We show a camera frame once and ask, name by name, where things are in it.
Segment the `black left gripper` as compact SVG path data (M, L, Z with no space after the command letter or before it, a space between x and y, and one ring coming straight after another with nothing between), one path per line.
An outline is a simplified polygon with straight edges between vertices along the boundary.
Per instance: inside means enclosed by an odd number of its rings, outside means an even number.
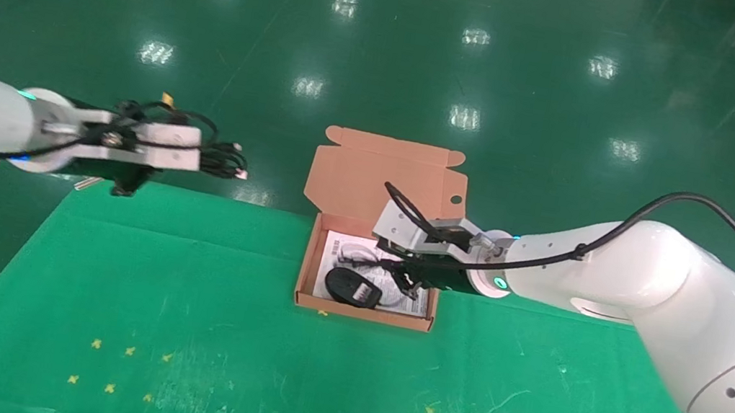
M151 180L153 167L151 166L130 166L126 170L119 173L112 181L111 196L115 197L133 197L144 184Z

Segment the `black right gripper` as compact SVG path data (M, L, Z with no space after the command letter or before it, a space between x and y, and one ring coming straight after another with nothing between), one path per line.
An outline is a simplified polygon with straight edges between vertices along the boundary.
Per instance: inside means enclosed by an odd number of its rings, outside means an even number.
M446 263L459 264L450 256L400 250L397 257L401 260L380 259L378 266L393 276L404 298L418 300L427 296L429 289L473 294L474 287L467 271L441 267Z

